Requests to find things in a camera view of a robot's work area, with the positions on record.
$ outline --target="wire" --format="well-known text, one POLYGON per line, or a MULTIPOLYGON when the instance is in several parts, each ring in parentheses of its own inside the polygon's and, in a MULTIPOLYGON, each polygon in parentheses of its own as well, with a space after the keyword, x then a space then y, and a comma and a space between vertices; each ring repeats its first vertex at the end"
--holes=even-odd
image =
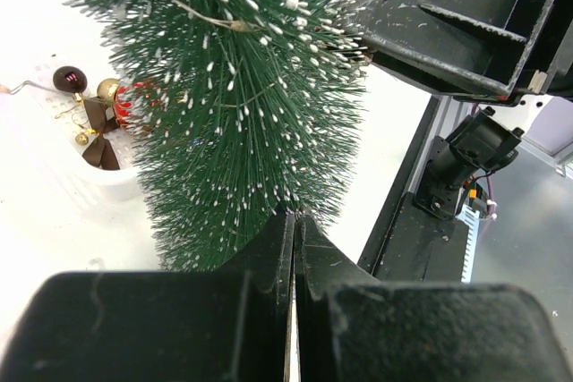
POLYGON ((486 219, 496 219, 497 214, 495 213, 495 209, 497 208, 498 204, 495 202, 495 198, 493 196, 493 181, 490 176, 487 177, 487 194, 489 199, 487 200, 487 217, 486 219))
POLYGON ((467 196, 469 195, 469 192, 474 188, 475 183, 477 183, 480 179, 489 178, 494 173, 495 172, 488 172, 487 174, 484 174, 482 176, 475 176, 472 179, 472 181, 469 183, 469 185, 467 185, 466 189, 464 190, 464 193, 462 194, 462 197, 460 198, 460 200, 458 202, 458 205, 456 207, 455 216, 458 216, 459 214, 461 214, 462 208, 464 207, 464 203, 466 202, 467 196))

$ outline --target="red ornament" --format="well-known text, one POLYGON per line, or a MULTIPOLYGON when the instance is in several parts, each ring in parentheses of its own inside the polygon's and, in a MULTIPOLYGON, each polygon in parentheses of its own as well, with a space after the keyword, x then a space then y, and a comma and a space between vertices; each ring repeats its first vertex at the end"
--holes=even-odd
MULTIPOLYGON (((148 82, 136 82, 131 87, 120 87, 115 95, 115 100, 113 104, 114 114, 117 122, 125 126, 129 122, 129 116, 132 110, 132 103, 122 100, 122 95, 124 95, 130 89, 138 89, 138 88, 153 88, 154 86, 148 82)), ((152 106, 157 106, 161 104, 161 101, 155 99, 151 100, 150 103, 152 106)))

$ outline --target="black metal bracket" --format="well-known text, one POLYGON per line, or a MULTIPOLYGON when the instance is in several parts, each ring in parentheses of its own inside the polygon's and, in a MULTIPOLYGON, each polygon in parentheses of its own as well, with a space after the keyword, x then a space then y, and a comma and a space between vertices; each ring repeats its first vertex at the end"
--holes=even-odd
POLYGON ((294 288, 303 382, 573 381, 530 295, 382 283, 311 217, 287 215, 213 273, 53 277, 24 314, 0 381, 288 380, 294 288))
POLYGON ((517 157, 524 132, 509 131, 487 107, 468 116, 445 140, 434 138, 415 193, 415 204, 432 216, 451 220, 458 215, 459 191, 479 169, 497 172, 517 157))
POLYGON ((433 94, 514 106, 573 97, 573 0, 357 0, 373 62, 433 94))

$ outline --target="artificial christmas tree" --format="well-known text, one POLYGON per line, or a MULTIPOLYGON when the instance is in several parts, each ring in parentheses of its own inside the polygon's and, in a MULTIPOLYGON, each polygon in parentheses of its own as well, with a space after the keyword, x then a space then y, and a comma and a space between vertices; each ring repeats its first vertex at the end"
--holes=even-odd
POLYGON ((353 0, 76 0, 106 24, 163 267, 209 270, 278 210, 338 214, 357 150, 353 0))

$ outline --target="black plastic housing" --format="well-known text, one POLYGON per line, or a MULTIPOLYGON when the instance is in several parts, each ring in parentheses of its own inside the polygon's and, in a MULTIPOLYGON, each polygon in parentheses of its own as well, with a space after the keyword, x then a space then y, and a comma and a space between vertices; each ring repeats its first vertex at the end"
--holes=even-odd
POLYGON ((514 106, 573 95, 573 0, 357 0, 373 62, 416 87, 514 106))

